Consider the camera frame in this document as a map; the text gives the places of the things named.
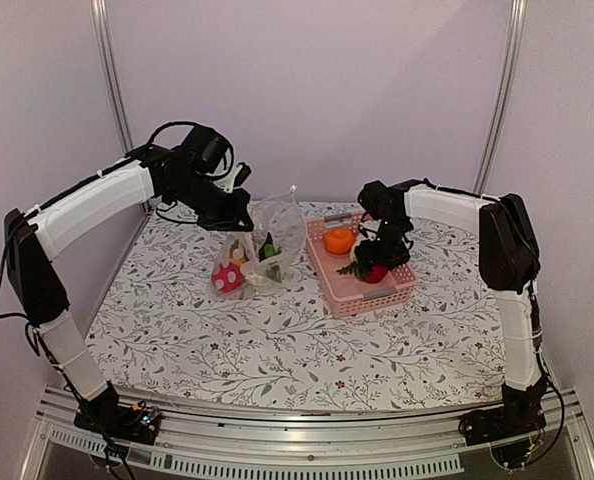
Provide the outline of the pink perforated plastic basket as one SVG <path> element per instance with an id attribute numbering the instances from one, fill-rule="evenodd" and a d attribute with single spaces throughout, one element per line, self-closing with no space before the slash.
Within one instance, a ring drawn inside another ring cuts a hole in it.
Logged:
<path id="1" fill-rule="evenodd" d="M 405 303 L 417 284 L 408 264 L 391 270 L 376 284 L 362 282 L 353 275 L 341 275 L 338 270 L 349 264 L 347 256 L 335 256 L 324 247 L 325 234 L 345 227 L 354 234 L 362 213 L 347 212 L 306 220 L 306 247 L 319 286 L 335 318 L 344 318 L 392 305 Z"/>

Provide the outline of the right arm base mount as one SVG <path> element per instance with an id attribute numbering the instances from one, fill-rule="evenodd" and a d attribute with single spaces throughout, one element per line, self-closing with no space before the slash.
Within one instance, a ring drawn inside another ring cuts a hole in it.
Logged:
<path id="1" fill-rule="evenodd" d="M 458 432 L 468 446 L 504 443 L 490 448 L 495 463 L 506 470 L 523 469 L 543 444 L 546 419 L 540 407 L 520 413 L 515 407 L 476 409 L 464 414 Z"/>

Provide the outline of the yellow lemon toy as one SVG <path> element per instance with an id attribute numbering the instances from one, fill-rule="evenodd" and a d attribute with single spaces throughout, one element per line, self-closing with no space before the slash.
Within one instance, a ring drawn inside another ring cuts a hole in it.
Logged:
<path id="1" fill-rule="evenodd" d="M 241 266 L 249 261 L 246 246 L 239 239 L 235 239 L 227 249 L 227 258 L 230 263 Z"/>

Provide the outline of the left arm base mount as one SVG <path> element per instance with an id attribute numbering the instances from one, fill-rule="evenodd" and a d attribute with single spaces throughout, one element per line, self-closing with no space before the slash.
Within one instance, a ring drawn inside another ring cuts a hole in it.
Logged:
<path id="1" fill-rule="evenodd" d="M 74 425 L 112 439 L 154 445 L 161 425 L 161 410 L 140 401 L 131 406 L 115 399 L 85 401 L 76 413 Z"/>

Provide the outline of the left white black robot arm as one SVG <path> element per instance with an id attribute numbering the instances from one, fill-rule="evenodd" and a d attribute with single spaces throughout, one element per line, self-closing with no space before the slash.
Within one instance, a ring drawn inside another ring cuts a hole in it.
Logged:
<path id="1" fill-rule="evenodd" d="M 74 241 L 115 215 L 159 199 L 190 208 L 207 231 L 249 232 L 250 194 L 243 184 L 250 167 L 235 159 L 231 142 L 215 129 L 187 121 L 180 144 L 158 146 L 153 138 L 110 167 L 81 180 L 27 212 L 4 218 L 0 280 L 9 281 L 21 309 L 37 330 L 71 388 L 90 401 L 88 419 L 105 434 L 125 426 L 125 412 L 108 397 L 111 387 L 93 360 L 70 312 L 54 260 Z"/>

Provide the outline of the orange tangerine toy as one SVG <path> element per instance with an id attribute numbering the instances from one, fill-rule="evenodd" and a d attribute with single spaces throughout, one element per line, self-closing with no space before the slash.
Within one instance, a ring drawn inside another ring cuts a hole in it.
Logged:
<path id="1" fill-rule="evenodd" d="M 329 230 L 323 237 L 324 248 L 332 255 L 348 254 L 355 241 L 355 234 L 348 228 Z"/>

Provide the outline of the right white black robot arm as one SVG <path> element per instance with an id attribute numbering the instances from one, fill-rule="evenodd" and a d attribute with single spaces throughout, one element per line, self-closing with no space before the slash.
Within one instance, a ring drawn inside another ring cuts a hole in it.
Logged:
<path id="1" fill-rule="evenodd" d="M 409 261 L 412 244 L 407 234 L 413 230 L 412 218 L 451 224 L 475 235 L 479 274 L 493 291 L 501 315 L 506 352 L 504 390 L 529 392 L 544 382 L 535 293 L 541 268 L 539 247 L 520 196 L 478 196 L 424 179 L 393 186 L 369 182 L 357 201 L 379 223 L 375 237 L 361 241 L 354 250 L 361 274 L 375 266 L 393 270 Z"/>

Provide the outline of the red apple toy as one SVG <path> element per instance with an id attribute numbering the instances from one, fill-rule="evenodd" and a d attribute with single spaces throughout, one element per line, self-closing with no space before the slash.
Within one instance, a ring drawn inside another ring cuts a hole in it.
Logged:
<path id="1" fill-rule="evenodd" d="M 388 274 L 389 269 L 383 265 L 374 265 L 370 271 L 363 275 L 363 281 L 368 284 L 377 284 L 381 282 Z"/>

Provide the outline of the clear zip top bag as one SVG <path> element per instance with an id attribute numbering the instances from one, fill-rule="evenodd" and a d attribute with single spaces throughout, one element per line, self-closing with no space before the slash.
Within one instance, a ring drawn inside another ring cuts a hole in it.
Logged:
<path id="1" fill-rule="evenodd" d="M 214 298 L 269 295 L 287 285 L 289 268 L 306 239 L 296 190 L 291 185 L 282 194 L 255 202 L 250 209 L 253 230 L 227 236 L 209 277 Z"/>

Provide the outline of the white radish toy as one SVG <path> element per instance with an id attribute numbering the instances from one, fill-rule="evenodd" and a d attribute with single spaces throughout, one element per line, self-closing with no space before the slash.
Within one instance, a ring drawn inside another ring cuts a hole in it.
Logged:
<path id="1" fill-rule="evenodd" d="M 267 292 L 282 284 L 285 269 L 282 261 L 281 254 L 273 255 L 265 260 L 243 265 L 242 272 L 247 282 L 257 292 Z"/>

